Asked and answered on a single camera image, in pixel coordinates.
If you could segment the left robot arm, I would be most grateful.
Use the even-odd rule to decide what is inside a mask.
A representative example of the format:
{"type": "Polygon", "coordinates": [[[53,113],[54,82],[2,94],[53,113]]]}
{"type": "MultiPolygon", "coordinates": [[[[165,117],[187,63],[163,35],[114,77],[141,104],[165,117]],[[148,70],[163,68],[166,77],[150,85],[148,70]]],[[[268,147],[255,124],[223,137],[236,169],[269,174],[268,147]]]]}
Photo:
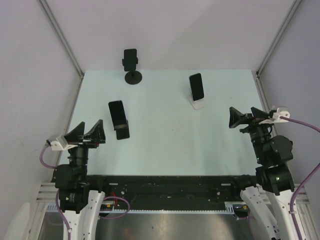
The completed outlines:
{"type": "Polygon", "coordinates": [[[68,151],[68,163],[55,167],[53,182],[58,190],[56,203],[65,224],[65,240],[93,240],[100,207],[110,196],[108,180],[88,175],[89,150],[106,142],[103,120],[85,132],[85,122],[50,142],[53,151],[68,151]]]}

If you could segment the white folding phone stand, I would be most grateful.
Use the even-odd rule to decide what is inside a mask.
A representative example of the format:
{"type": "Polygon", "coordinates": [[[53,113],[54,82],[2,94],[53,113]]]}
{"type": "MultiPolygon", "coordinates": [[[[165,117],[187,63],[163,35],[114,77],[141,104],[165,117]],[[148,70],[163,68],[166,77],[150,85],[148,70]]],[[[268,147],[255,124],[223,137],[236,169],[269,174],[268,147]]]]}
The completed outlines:
{"type": "Polygon", "coordinates": [[[204,99],[202,98],[202,99],[199,99],[199,100],[194,101],[191,92],[190,92],[189,95],[188,95],[188,99],[189,99],[189,102],[191,103],[192,107],[193,107],[195,110],[199,110],[199,109],[202,109],[202,108],[205,107],[204,99]]]}

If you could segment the black phone blue edge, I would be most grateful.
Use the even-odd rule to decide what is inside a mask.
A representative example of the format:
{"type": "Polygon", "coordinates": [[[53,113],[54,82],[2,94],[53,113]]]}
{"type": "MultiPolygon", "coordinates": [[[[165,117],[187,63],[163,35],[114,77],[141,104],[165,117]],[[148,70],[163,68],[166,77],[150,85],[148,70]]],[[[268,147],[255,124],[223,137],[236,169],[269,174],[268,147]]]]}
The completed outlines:
{"type": "Polygon", "coordinates": [[[111,101],[108,103],[108,107],[114,130],[127,128],[128,123],[123,102],[121,100],[111,101]]]}

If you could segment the black folding phone stand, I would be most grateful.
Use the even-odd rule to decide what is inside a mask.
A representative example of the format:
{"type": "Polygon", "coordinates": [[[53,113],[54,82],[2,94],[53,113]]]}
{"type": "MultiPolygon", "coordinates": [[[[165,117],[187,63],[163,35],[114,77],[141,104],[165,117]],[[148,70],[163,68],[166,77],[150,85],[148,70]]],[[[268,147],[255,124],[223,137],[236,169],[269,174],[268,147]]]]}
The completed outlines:
{"type": "Polygon", "coordinates": [[[125,140],[130,138],[129,122],[126,120],[126,123],[119,124],[114,126],[116,132],[117,140],[125,140]]]}

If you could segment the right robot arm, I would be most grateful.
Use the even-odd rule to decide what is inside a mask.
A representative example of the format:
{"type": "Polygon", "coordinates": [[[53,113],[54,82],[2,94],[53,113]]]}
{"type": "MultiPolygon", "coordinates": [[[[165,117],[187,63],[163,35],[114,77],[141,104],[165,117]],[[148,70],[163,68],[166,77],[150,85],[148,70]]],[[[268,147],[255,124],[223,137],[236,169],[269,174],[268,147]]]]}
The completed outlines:
{"type": "Polygon", "coordinates": [[[287,162],[293,159],[293,142],[283,135],[272,136],[273,125],[287,123],[290,113],[279,107],[264,112],[255,107],[250,113],[229,108],[229,128],[249,134],[259,167],[255,179],[250,175],[235,177],[231,196],[244,201],[248,217],[258,224],[263,240],[304,240],[306,234],[295,200],[295,185],[287,162]]]}

